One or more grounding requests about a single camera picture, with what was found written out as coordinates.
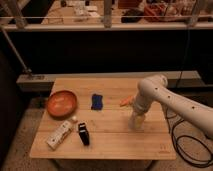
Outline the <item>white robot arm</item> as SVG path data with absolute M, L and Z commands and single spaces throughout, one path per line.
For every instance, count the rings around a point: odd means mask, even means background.
M 138 93 L 133 100 L 129 120 L 130 127 L 136 129 L 136 118 L 144 116 L 151 104 L 157 101 L 213 139 L 213 108 L 173 93 L 167 86 L 167 77 L 161 74 L 145 77 L 138 82 Z

